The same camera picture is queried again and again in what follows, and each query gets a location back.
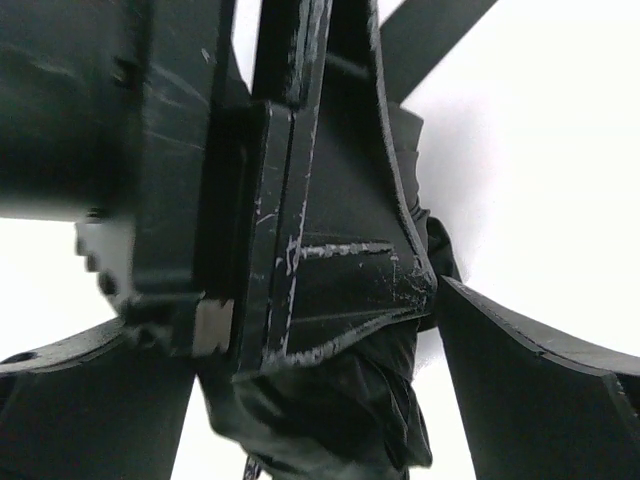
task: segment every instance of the scratch mark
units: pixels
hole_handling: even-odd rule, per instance
[[[178,140],[177,138],[167,137],[166,135],[162,135],[162,134],[160,134],[158,132],[147,131],[146,133],[150,137],[159,138],[161,140],[164,140],[164,141],[169,142],[169,143],[173,143],[175,145],[181,145],[183,147],[195,148],[196,150],[200,150],[201,152],[204,151],[204,148],[202,146],[196,145],[195,143],[189,143],[189,142],[185,142],[185,141],[182,141],[182,140]]]
[[[260,220],[258,220],[258,221],[256,222],[256,225],[260,225],[262,222],[265,222],[265,221],[267,221],[267,220],[269,220],[270,218],[273,218],[273,217],[275,217],[275,216],[276,216],[276,214],[275,214],[275,213],[270,213],[269,215],[265,215],[264,217],[262,217]]]
[[[380,253],[388,253],[392,250],[393,246],[391,244],[382,242],[346,244],[329,243],[320,246],[303,247],[301,255],[302,258],[307,260],[315,258],[344,257],[347,255],[375,255]]]
[[[176,87],[178,87],[187,95],[193,98],[197,98],[202,103],[204,103],[207,107],[209,106],[209,101],[206,98],[204,98],[200,94],[200,92],[198,92],[198,90],[196,90],[193,87],[193,85],[191,85],[189,82],[184,80],[180,75],[177,75],[172,71],[162,68],[158,65],[152,65],[152,68],[158,75],[165,78],[166,80],[169,80],[172,84],[174,84]]]

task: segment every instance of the scratched paint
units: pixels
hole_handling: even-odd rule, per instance
[[[322,361],[337,355],[368,335],[375,333],[382,327],[416,317],[416,314],[413,314],[408,310],[393,312],[373,318],[355,329],[345,332],[332,340],[303,352],[287,354],[283,350],[276,352],[264,351],[260,373],[264,374],[286,368],[312,367],[314,365],[318,365]]]
[[[348,255],[375,255],[388,253],[392,250],[393,246],[388,243],[329,243],[321,246],[304,247],[301,250],[301,256],[304,260],[309,260],[315,258],[344,257]]]

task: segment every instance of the black fabric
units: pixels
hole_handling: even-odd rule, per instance
[[[417,325],[386,327],[323,364],[232,384],[201,364],[212,428],[278,480],[401,480],[429,466],[410,382]]]

